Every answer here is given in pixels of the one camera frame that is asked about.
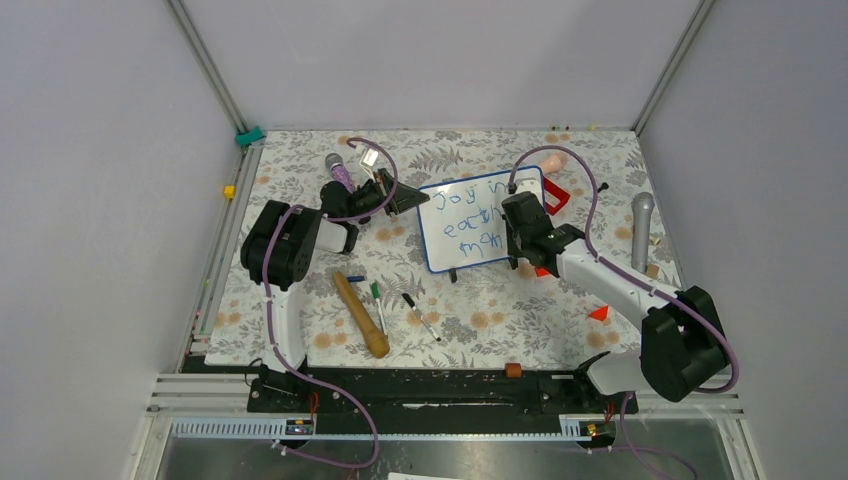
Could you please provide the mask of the blue-framed whiteboard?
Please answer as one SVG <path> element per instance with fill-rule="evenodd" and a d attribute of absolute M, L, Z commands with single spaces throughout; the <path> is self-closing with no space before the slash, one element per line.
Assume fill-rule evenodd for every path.
<path fill-rule="evenodd" d="M 444 181 L 419 188 L 417 206 L 427 269 L 448 273 L 508 258 L 502 202 L 511 172 Z"/>

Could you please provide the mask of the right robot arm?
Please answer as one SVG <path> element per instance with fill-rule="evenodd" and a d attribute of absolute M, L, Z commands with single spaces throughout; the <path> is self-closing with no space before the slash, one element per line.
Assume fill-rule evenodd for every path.
<path fill-rule="evenodd" d="M 585 231 L 554 226 L 530 192 L 509 196 L 502 207 L 512 266 L 525 259 L 577 285 L 623 315 L 641 335 L 638 349 L 598 354 L 579 366 L 583 378 L 573 386 L 579 407 L 597 412 L 613 395 L 647 389 L 679 402 L 692 392 L 717 394 L 736 385 L 739 361 L 705 290 L 660 284 L 601 255 Z"/>

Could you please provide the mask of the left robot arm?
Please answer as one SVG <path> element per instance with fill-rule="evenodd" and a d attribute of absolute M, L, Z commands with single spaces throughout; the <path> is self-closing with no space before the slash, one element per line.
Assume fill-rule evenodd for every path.
<path fill-rule="evenodd" d="M 318 209 L 270 200 L 250 229 L 240 262 L 269 306 L 268 351 L 281 371 L 299 369 L 306 360 L 300 319 L 305 294 L 298 286 L 316 251 L 348 255 L 359 226 L 379 211 L 400 215 L 430 200 L 430 196 L 395 179 L 381 168 L 359 187 L 341 180 L 326 183 Z"/>

